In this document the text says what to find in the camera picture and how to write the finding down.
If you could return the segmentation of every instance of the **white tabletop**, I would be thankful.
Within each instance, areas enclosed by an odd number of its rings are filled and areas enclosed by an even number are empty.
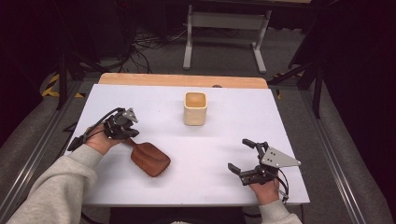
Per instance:
[[[183,123],[186,91],[202,91],[208,100],[204,126]],[[159,177],[149,177],[130,159],[132,149],[113,147],[98,165],[98,181],[84,204],[103,206],[233,206],[257,200],[228,170],[228,162],[251,170],[259,164],[247,138],[268,142],[294,157],[276,108],[264,89],[94,85],[74,136],[82,135],[106,113],[132,107],[139,120],[136,143],[150,142],[171,158]],[[282,168],[290,185],[289,203],[309,203],[298,167]]]

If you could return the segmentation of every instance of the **gray sweater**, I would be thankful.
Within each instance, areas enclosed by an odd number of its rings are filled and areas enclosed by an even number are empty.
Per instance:
[[[37,179],[8,223],[79,223],[82,199],[96,182],[95,168],[102,158],[87,145],[61,157]],[[262,223],[301,223],[281,201],[260,210]]]

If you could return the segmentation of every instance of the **metal stand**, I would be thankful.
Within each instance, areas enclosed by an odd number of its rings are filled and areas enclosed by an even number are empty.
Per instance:
[[[184,53],[183,69],[191,68],[192,55],[192,27],[211,27],[211,28],[230,28],[243,30],[259,30],[259,36],[256,42],[251,44],[253,53],[259,67],[260,73],[265,73],[265,65],[262,59],[260,48],[268,22],[271,17],[271,11],[267,10],[265,15],[239,15],[226,13],[209,13],[209,12],[192,12],[192,5],[189,5],[189,14],[187,16],[187,43]]]
[[[315,79],[315,90],[314,90],[314,99],[312,102],[312,109],[314,110],[315,116],[317,119],[320,119],[319,115],[319,103],[320,103],[320,95],[321,95],[321,87],[323,81],[323,74],[320,71],[319,62],[306,63],[304,65],[298,66],[289,72],[285,73],[281,77],[274,78],[270,81],[267,81],[268,85],[276,85],[279,82],[286,80],[290,77],[296,76],[297,74],[304,72],[301,79],[297,82],[297,87],[299,90],[306,91],[309,86]]]
[[[74,80],[82,80],[85,76],[84,71],[79,63],[85,63],[90,68],[100,73],[108,73],[109,71],[77,53],[64,49],[59,56],[59,102],[56,110],[60,110],[67,100],[67,71]]]

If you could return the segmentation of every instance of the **brown paddle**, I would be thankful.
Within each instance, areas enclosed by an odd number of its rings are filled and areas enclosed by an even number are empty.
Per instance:
[[[137,144],[131,138],[124,143],[134,148],[131,160],[151,177],[160,175],[171,163],[171,159],[151,143]]]

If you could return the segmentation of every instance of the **black cable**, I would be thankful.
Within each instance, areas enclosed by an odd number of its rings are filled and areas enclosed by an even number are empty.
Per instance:
[[[105,69],[107,69],[107,70],[109,70],[109,69],[114,69],[114,68],[117,68],[117,67],[119,67],[119,66],[123,66],[127,61],[128,61],[128,59],[129,59],[129,56],[131,55],[131,51],[130,52],[128,52],[128,54],[126,54],[126,55],[124,55],[123,57],[122,57],[122,59],[120,59],[118,62],[116,62],[116,63],[113,63],[113,64],[111,64],[111,65],[107,65],[107,66],[103,66],[103,65],[101,65],[103,68],[105,68]],[[84,69],[84,71],[86,71],[86,72],[96,72],[96,70],[95,69],[92,69],[92,68],[90,68],[90,67],[86,67],[86,66],[84,66],[84,65],[81,65],[81,67]]]
[[[137,73],[140,73],[139,65],[137,65],[137,63],[134,61],[134,59],[132,57],[131,57],[131,61],[132,61],[132,63],[134,63],[134,66],[136,67]]]
[[[140,33],[143,35],[143,37],[136,39],[134,44],[139,47],[142,47],[142,49],[139,49],[141,51],[143,51],[145,49],[160,49],[163,46],[165,46],[166,44],[179,39],[186,32],[187,32],[187,30],[184,29],[180,34],[177,35],[177,37],[175,37],[173,39],[169,39],[169,36],[168,36],[168,37],[166,37],[165,40],[161,40],[160,38],[152,37],[151,35],[148,35],[147,37],[145,37],[144,33]],[[156,41],[158,41],[158,42],[162,41],[162,43],[157,43],[155,46],[151,46],[151,43],[156,42]]]
[[[118,73],[123,70],[123,65],[128,62],[129,57],[132,55],[132,53],[134,52],[135,49],[132,48],[132,46],[129,47],[129,51],[128,51],[128,55],[126,55],[126,57],[122,60],[122,63],[120,64],[120,69],[118,71]]]
[[[121,111],[122,108],[118,107],[115,108],[113,110],[111,110],[110,112],[108,112],[106,115],[104,115],[101,119],[99,119],[93,126],[91,126],[91,128],[89,128],[84,134],[83,134],[83,143],[85,143],[87,141],[87,136],[88,134],[90,134],[92,132],[92,130],[94,128],[96,128],[99,124],[101,124],[103,122],[103,120],[105,120],[108,116],[110,116],[112,113],[116,112],[116,111]]]
[[[125,69],[123,68],[123,64],[120,66],[120,69],[117,73],[120,73],[120,72],[125,72]]]
[[[102,131],[99,131],[99,132],[97,132],[97,133],[91,134],[90,136],[87,137],[87,140],[88,140],[89,138],[91,138],[92,136],[94,136],[94,135],[96,135],[96,134],[99,134],[99,133],[102,133],[102,132],[104,132],[104,131],[105,131],[105,130],[102,130]]]
[[[135,43],[145,42],[146,44],[149,44],[149,43],[154,42],[154,41],[159,41],[159,42],[163,41],[163,42],[167,43],[167,42],[172,42],[172,41],[174,41],[174,40],[180,38],[180,37],[181,37],[184,33],[186,33],[186,32],[187,32],[186,28],[183,28],[183,30],[182,30],[182,32],[181,32],[180,34],[170,34],[170,35],[168,35],[168,36],[166,37],[165,40],[163,40],[162,38],[157,37],[157,36],[155,36],[155,35],[151,35],[151,33],[149,33],[149,32],[143,32],[143,33],[139,33],[138,35],[136,35],[137,38],[134,39],[134,42],[135,42]],[[177,37],[176,37],[176,38],[173,38],[173,39],[170,39],[170,36],[172,36],[172,35],[177,35]]]
[[[283,173],[282,170],[279,169],[279,172],[283,175],[283,177],[285,177],[286,186],[288,186],[288,189],[289,189],[289,181],[288,181],[288,179],[286,178],[286,176],[285,176],[285,174]]]
[[[60,150],[60,151],[58,152],[58,154],[55,156],[55,160],[52,162],[52,164],[55,163],[55,162],[61,157],[61,155],[66,151],[67,143],[70,141],[70,139],[71,139],[72,136],[73,136],[74,129],[72,129],[72,127],[75,127],[75,129],[76,129],[76,125],[77,125],[77,122],[73,122],[71,125],[65,127],[65,128],[62,130],[62,132],[64,132],[64,133],[70,133],[70,134],[69,134],[69,136],[67,137],[66,141],[64,142],[64,145],[61,147],[61,150]]]
[[[137,55],[142,55],[142,57],[146,60],[146,64],[148,65],[146,67],[148,69],[148,73],[152,73],[151,69],[149,69],[149,60],[146,58],[146,56],[139,51],[137,51],[136,53],[137,53]]]
[[[289,184],[288,185],[286,185],[285,184],[285,182],[283,182],[283,180],[282,179],[280,179],[279,178],[279,176],[277,176],[277,175],[274,175],[274,174],[272,174],[272,173],[270,173],[270,172],[266,172],[268,175],[271,175],[273,178],[275,178],[277,181],[279,181],[279,183],[283,186],[283,189],[285,189],[285,192],[284,192],[284,195],[283,195],[283,199],[282,199],[282,202],[283,203],[286,203],[286,201],[288,200],[288,198],[289,198]]]

